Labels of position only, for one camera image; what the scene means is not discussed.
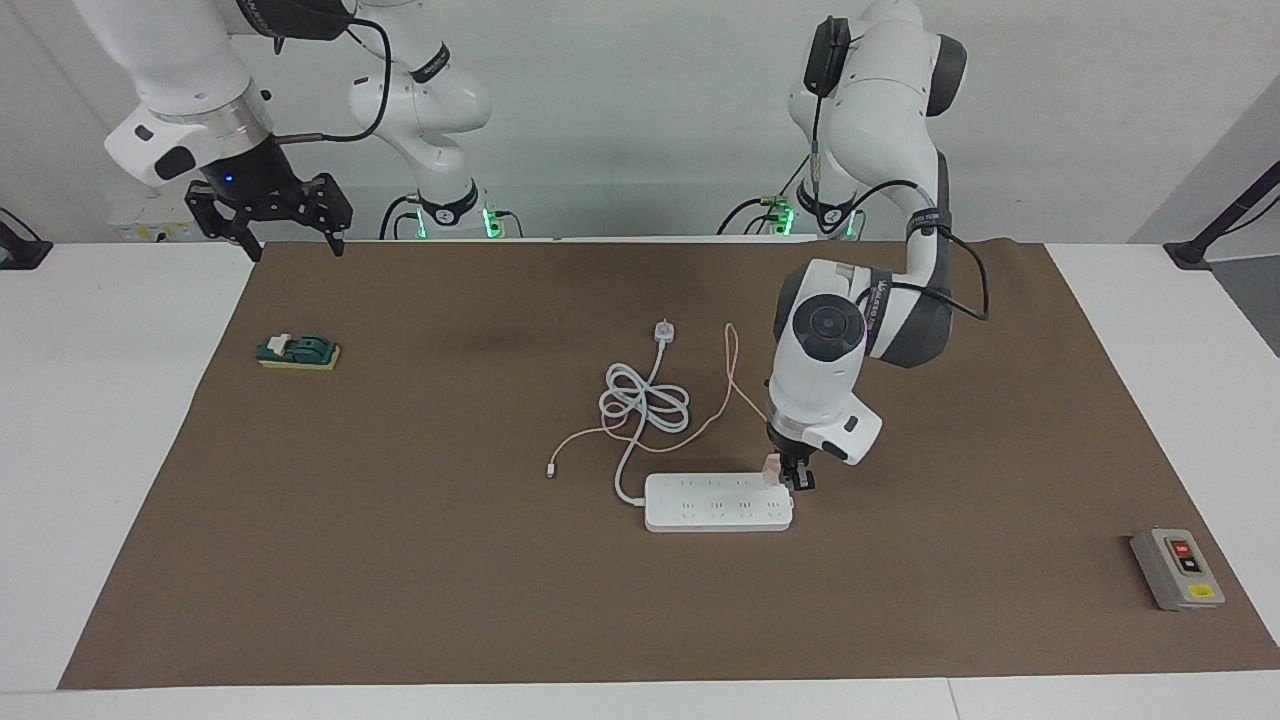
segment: power strip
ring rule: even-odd
[[[664,473],[645,478],[644,524],[654,533],[754,533],[791,527],[791,493],[760,473]]]

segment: tabletop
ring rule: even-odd
[[[686,238],[685,241],[699,241]],[[1158,246],[1052,245],[1130,395],[1280,637],[1280,359]],[[51,692],[252,265],[63,245],[0,274],[0,716],[1274,717],[1280,671],[759,683]]]

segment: cable connector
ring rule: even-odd
[[[660,323],[653,327],[653,340],[664,345],[675,342],[676,325],[663,319]]]

